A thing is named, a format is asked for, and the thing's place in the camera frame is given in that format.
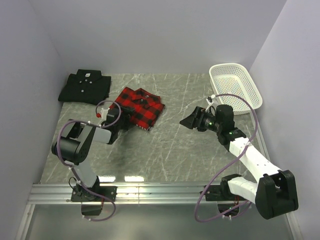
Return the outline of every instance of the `purple tube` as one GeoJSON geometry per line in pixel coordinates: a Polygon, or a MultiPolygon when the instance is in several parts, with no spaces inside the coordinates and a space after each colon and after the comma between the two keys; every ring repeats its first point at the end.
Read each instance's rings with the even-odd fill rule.
{"type": "MultiPolygon", "coordinates": [[[[255,123],[254,133],[253,133],[253,135],[252,135],[252,136],[250,137],[250,139],[249,139],[249,142],[251,142],[251,141],[254,139],[254,137],[257,135],[257,131],[258,131],[258,117],[257,117],[257,114],[256,114],[255,110],[250,106],[250,104],[249,104],[245,99],[243,99],[242,97],[237,96],[237,95],[235,95],[235,94],[224,93],[224,94],[216,95],[215,97],[217,98],[217,97],[222,97],[222,96],[232,96],[232,97],[238,98],[238,99],[242,100],[242,101],[250,108],[250,110],[251,110],[251,112],[252,112],[252,114],[253,114],[254,123],[255,123]]],[[[214,220],[214,219],[217,219],[217,218],[219,218],[219,217],[222,217],[224,214],[227,214],[227,213],[229,213],[230,211],[232,211],[232,210],[234,210],[234,209],[236,209],[236,208],[239,208],[240,206],[242,206],[242,205],[244,205],[244,204],[246,204],[246,203],[249,203],[249,201],[246,200],[246,201],[244,201],[244,202],[242,202],[242,203],[240,203],[240,204],[232,207],[231,209],[228,209],[228,210],[226,210],[226,211],[224,211],[224,212],[221,212],[220,214],[217,214],[216,216],[210,217],[210,218],[208,218],[208,219],[199,219],[199,218],[198,218],[198,210],[199,210],[200,202],[201,202],[202,198],[204,197],[205,193],[208,191],[208,188],[210,187],[210,185],[214,182],[214,180],[215,180],[224,170],[226,170],[227,168],[229,168],[232,164],[236,163],[236,162],[246,153],[248,147],[249,147],[249,145],[246,145],[246,146],[244,147],[242,153],[241,153],[238,157],[236,157],[232,162],[230,162],[229,164],[227,164],[226,166],[224,166],[219,172],[217,172],[217,173],[212,177],[212,179],[210,180],[210,182],[205,186],[205,188],[204,188],[204,190],[202,191],[202,193],[200,194],[200,197],[199,197],[199,199],[198,199],[198,201],[197,201],[197,203],[196,203],[196,205],[195,205],[195,208],[194,208],[194,218],[195,218],[195,220],[196,220],[197,222],[200,222],[200,223],[210,222],[210,221],[212,221],[212,220],[214,220]]],[[[244,209],[243,212],[239,213],[239,214],[236,215],[236,216],[233,216],[232,218],[236,218],[236,217],[241,216],[244,212],[246,212],[246,211],[248,210],[248,208],[250,207],[250,205],[251,205],[251,202],[248,204],[248,206],[244,209]]]]}

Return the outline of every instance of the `folded black shirt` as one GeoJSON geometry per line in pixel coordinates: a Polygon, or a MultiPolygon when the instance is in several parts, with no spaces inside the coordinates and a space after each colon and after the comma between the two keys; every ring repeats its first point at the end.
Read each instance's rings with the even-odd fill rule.
{"type": "Polygon", "coordinates": [[[102,76],[101,71],[79,69],[70,74],[58,100],[97,105],[109,97],[110,76],[102,76]]]}

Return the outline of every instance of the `gray marble table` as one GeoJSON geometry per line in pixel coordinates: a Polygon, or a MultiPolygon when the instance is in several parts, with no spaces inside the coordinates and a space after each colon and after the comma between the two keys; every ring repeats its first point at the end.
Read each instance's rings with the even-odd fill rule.
{"type": "MultiPolygon", "coordinates": [[[[213,94],[208,74],[112,74],[110,100],[124,87],[143,88],[161,96],[166,105],[150,131],[133,127],[120,132],[112,145],[94,142],[87,159],[93,171],[104,179],[124,182],[125,177],[145,182],[208,181],[235,157],[226,151],[214,132],[198,132],[179,124],[196,106],[205,107],[213,94]]],[[[64,103],[54,137],[68,119],[100,123],[95,107],[84,103],[64,103]]],[[[254,125],[249,114],[234,117],[236,126],[251,136],[254,125]]],[[[257,138],[253,145],[259,150],[257,138]]],[[[241,162],[221,176],[238,173],[254,180],[241,162]]],[[[72,176],[51,152],[41,178],[43,184],[66,183],[72,176]]]]}

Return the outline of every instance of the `white basket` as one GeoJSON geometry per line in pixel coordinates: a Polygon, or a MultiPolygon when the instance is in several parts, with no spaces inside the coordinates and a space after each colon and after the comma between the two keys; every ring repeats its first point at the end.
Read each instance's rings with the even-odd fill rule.
{"type": "MultiPolygon", "coordinates": [[[[211,86],[215,95],[235,94],[244,98],[253,109],[262,105],[262,97],[247,69],[237,63],[224,63],[210,68],[211,86]]],[[[240,99],[232,96],[217,98],[219,104],[232,106],[235,115],[246,114],[250,108],[240,99]]]]}

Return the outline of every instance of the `purple cable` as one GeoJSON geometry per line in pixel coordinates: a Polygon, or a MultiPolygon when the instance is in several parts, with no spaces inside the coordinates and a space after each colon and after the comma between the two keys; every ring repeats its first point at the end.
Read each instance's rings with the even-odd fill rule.
{"type": "MultiPolygon", "coordinates": [[[[119,105],[118,103],[116,103],[115,101],[110,101],[110,100],[104,100],[104,101],[99,102],[99,104],[95,107],[95,111],[97,112],[98,106],[99,106],[100,104],[102,104],[102,103],[105,103],[105,102],[114,103],[114,104],[119,108],[119,115],[118,115],[118,117],[116,118],[116,120],[114,120],[112,123],[110,123],[110,124],[108,124],[108,125],[106,125],[106,126],[104,126],[104,127],[102,127],[102,128],[107,128],[107,127],[110,127],[110,126],[114,125],[114,124],[120,119],[120,116],[121,116],[121,107],[120,107],[120,105],[119,105]]],[[[109,216],[105,217],[105,218],[102,218],[102,219],[94,219],[94,218],[89,218],[89,217],[87,217],[87,216],[85,216],[85,218],[88,219],[88,220],[90,220],[90,221],[92,221],[92,222],[101,222],[101,221],[104,221],[104,220],[108,220],[108,219],[110,219],[110,218],[115,214],[115,212],[116,212],[116,204],[114,203],[114,201],[112,201],[110,198],[108,198],[108,197],[106,197],[106,196],[100,195],[100,194],[98,194],[98,193],[95,193],[95,192],[89,190],[89,189],[87,188],[87,186],[85,186],[85,185],[82,183],[79,175],[78,175],[77,172],[73,169],[73,166],[72,166],[71,164],[65,163],[65,161],[64,161],[64,159],[63,159],[63,157],[62,157],[62,155],[61,155],[60,143],[61,143],[62,133],[63,133],[63,131],[66,129],[66,127],[67,127],[68,125],[73,124],[73,123],[90,124],[91,126],[95,126],[96,128],[100,128],[99,125],[92,124],[92,123],[89,123],[89,122],[86,122],[86,121],[81,121],[81,120],[71,120],[71,121],[68,121],[65,125],[63,125],[63,127],[62,127],[61,130],[59,131],[59,134],[58,134],[58,137],[57,137],[57,141],[56,141],[56,153],[57,153],[57,156],[58,156],[59,160],[61,161],[61,163],[62,163],[63,165],[71,168],[71,171],[73,172],[76,180],[81,182],[81,186],[83,187],[84,190],[86,190],[87,192],[89,192],[89,193],[92,194],[92,195],[95,195],[95,196],[97,196],[97,197],[99,197],[99,198],[103,198],[104,200],[107,200],[108,202],[111,202],[112,205],[113,205],[113,211],[112,211],[112,213],[111,213],[109,216]]]]}
{"type": "MultiPolygon", "coordinates": [[[[238,99],[242,100],[242,101],[250,108],[250,110],[251,110],[251,112],[252,112],[252,114],[253,114],[254,123],[255,123],[254,133],[253,133],[253,135],[252,135],[252,136],[250,137],[250,139],[249,139],[249,142],[251,142],[251,141],[254,139],[254,137],[256,136],[257,131],[258,131],[258,117],[257,117],[257,114],[256,114],[255,110],[250,106],[250,104],[249,104],[244,98],[242,98],[242,97],[240,97],[240,96],[237,96],[237,95],[235,95],[235,94],[224,93],[224,94],[218,94],[218,95],[216,95],[215,97],[217,98],[217,97],[223,97],[223,96],[232,96],[232,97],[238,98],[238,99]]],[[[240,160],[240,158],[241,158],[243,155],[245,155],[248,147],[249,147],[249,145],[246,145],[246,146],[244,147],[243,151],[241,152],[241,154],[240,154],[238,157],[236,157],[232,162],[230,162],[229,164],[227,164],[226,166],[224,166],[219,172],[217,172],[217,173],[212,177],[212,179],[210,180],[210,182],[205,186],[205,188],[204,188],[204,190],[202,191],[202,193],[200,194],[200,197],[199,197],[199,199],[198,199],[198,201],[197,201],[197,203],[196,203],[196,205],[195,205],[195,208],[194,208],[194,218],[195,218],[195,220],[196,220],[197,222],[199,222],[199,223],[210,222],[210,221],[212,221],[212,220],[214,220],[214,219],[217,219],[217,218],[223,216],[224,214],[229,213],[230,211],[232,211],[232,210],[234,210],[234,209],[236,209],[236,208],[239,208],[240,206],[242,206],[242,205],[244,205],[244,204],[246,204],[246,203],[249,203],[249,201],[246,200],[246,201],[244,201],[244,202],[242,202],[242,203],[240,203],[240,204],[232,207],[231,209],[228,209],[228,210],[226,210],[226,211],[224,211],[224,212],[221,212],[220,214],[217,214],[216,216],[213,216],[213,217],[211,217],[211,218],[204,219],[204,220],[199,219],[198,216],[197,216],[197,215],[198,215],[199,206],[200,206],[200,202],[201,202],[202,198],[204,197],[205,193],[208,191],[208,188],[210,187],[210,185],[214,182],[214,180],[215,180],[224,170],[226,170],[226,169],[229,168],[232,164],[234,164],[234,163],[236,163],[238,160],[240,160]]],[[[243,213],[245,213],[245,212],[248,210],[248,208],[250,207],[250,205],[251,205],[251,202],[248,204],[248,206],[244,209],[243,212],[239,213],[239,214],[236,215],[236,216],[233,216],[232,218],[236,218],[236,217],[241,216],[243,213]]]]}

